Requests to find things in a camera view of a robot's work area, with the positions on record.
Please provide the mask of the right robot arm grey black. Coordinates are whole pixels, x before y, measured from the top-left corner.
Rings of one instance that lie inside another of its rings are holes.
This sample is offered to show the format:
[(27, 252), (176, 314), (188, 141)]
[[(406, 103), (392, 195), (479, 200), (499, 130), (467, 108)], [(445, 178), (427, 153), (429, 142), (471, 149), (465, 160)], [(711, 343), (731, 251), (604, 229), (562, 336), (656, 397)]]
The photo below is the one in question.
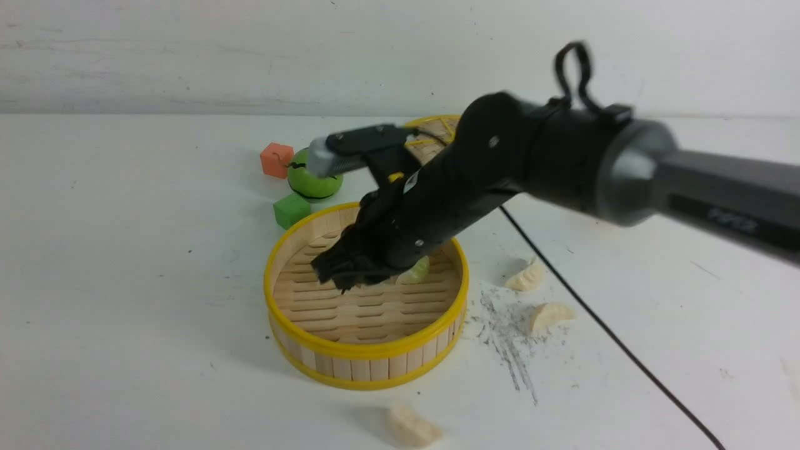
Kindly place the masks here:
[(518, 194), (620, 227), (662, 214), (798, 263), (797, 166), (680, 150), (666, 125), (620, 106), (574, 110), (563, 99), (484, 95), (427, 163), (406, 148), (414, 133), (380, 124), (309, 145), (314, 176), (368, 168), (377, 182), (355, 223), (312, 260), (323, 284), (380, 284)]

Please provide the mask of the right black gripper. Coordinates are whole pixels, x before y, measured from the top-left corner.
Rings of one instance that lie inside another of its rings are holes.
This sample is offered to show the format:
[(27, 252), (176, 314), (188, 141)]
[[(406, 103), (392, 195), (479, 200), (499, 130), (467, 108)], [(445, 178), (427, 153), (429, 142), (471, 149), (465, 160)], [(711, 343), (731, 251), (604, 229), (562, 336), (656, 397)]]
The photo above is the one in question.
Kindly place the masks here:
[(357, 222), (312, 259), (318, 282), (342, 293), (380, 284), (523, 192), (537, 110), (509, 93), (472, 102), (448, 148), (407, 181), (362, 198)]

